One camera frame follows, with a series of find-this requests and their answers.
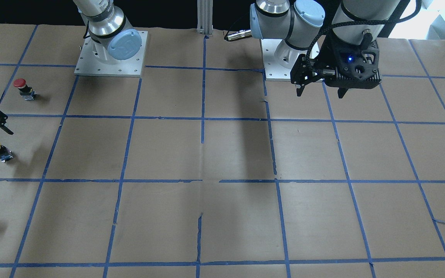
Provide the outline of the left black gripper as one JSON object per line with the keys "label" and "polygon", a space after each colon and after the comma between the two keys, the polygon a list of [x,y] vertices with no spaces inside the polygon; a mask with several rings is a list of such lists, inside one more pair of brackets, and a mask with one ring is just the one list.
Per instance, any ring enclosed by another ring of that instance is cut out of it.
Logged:
{"label": "left black gripper", "polygon": [[376,40],[366,46],[324,39],[316,58],[298,56],[290,82],[297,86],[297,97],[301,97],[308,84],[323,79],[327,86],[338,88],[338,98],[343,99],[349,89],[373,89],[382,82],[379,53]]}

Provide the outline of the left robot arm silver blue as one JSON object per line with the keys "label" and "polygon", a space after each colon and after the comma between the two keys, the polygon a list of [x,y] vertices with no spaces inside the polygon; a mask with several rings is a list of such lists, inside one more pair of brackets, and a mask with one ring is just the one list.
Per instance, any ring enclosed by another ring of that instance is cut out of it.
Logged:
{"label": "left robot arm silver blue", "polygon": [[399,0],[341,0],[330,23],[315,0],[256,0],[250,28],[230,34],[228,42],[255,37],[279,39],[280,64],[290,69],[290,83],[300,97],[308,84],[323,80],[343,98],[349,89],[373,89],[382,83],[377,37],[386,25],[417,16],[396,13]]}

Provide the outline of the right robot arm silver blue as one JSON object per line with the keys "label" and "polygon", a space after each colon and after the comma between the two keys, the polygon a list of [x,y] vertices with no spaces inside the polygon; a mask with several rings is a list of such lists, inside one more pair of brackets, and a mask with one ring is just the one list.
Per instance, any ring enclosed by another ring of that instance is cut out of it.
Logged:
{"label": "right robot arm silver blue", "polygon": [[[141,77],[143,47],[147,34],[134,29],[122,9],[113,0],[73,0],[85,23],[84,45],[75,74],[82,76]],[[14,81],[24,100],[34,100],[35,91],[24,79]],[[0,128],[14,134],[6,126],[8,116],[0,111]],[[0,143],[0,160],[14,156]]]}

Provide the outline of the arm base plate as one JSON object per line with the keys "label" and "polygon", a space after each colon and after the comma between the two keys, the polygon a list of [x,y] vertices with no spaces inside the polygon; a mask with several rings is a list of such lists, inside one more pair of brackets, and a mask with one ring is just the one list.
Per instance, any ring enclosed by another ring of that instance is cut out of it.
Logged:
{"label": "arm base plate", "polygon": [[291,69],[306,51],[293,49],[284,39],[261,39],[261,47],[266,79],[290,82]]}
{"label": "arm base plate", "polygon": [[144,67],[148,32],[140,31],[141,47],[139,51],[126,60],[117,60],[101,44],[90,37],[85,39],[74,74],[77,76],[97,77],[138,77]]}

